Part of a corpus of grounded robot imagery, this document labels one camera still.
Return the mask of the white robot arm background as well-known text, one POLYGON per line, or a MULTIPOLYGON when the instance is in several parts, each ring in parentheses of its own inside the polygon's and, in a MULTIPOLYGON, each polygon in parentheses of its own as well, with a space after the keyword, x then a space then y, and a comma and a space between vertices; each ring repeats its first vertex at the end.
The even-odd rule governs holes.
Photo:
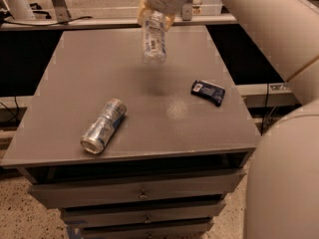
POLYGON ((35 15, 28 0, 5 0, 15 20, 34 20, 35 15))

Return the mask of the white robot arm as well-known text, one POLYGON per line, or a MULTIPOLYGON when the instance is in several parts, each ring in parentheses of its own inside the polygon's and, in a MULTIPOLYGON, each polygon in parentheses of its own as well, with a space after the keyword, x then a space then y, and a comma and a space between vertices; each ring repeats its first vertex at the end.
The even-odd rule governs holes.
POLYGON ((307 0, 221 0, 300 108, 250 162, 244 239, 319 239, 319 12, 307 0))

